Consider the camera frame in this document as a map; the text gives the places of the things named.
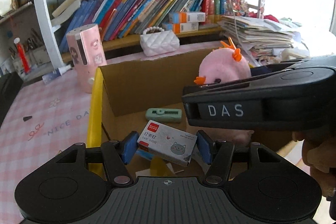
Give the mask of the person's right hand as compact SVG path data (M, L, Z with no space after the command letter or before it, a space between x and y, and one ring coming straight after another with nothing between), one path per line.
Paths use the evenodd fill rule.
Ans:
M328 137L320 145L314 144L305 132L292 132L292 139L303 141L303 162L310 166L310 175L319 183L322 195L334 197L335 175L330 169L335 168L335 136Z

